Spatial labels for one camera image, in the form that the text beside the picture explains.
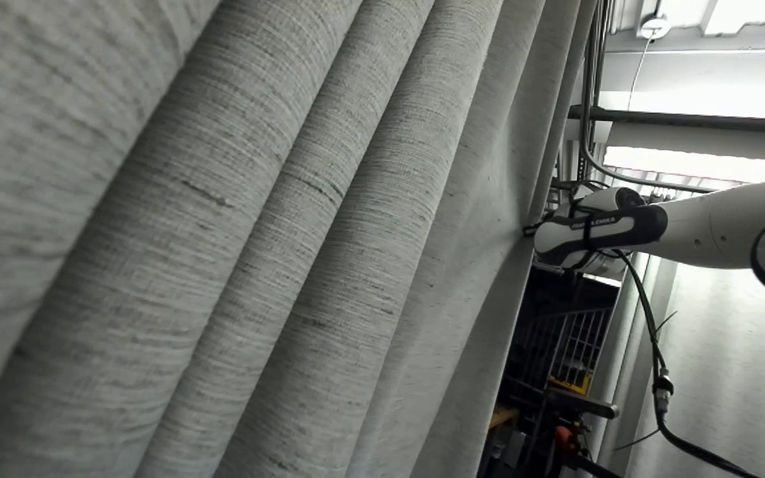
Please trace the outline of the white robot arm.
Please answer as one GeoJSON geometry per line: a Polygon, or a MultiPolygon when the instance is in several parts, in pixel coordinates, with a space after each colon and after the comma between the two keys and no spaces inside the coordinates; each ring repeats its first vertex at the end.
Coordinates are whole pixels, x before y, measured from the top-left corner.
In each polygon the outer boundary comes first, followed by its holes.
{"type": "Polygon", "coordinates": [[[690,198],[645,201],[634,187],[602,187],[547,211],[532,231],[536,258],[582,268],[594,253],[649,253],[705,268],[750,268],[765,287],[765,183],[690,198]]]}

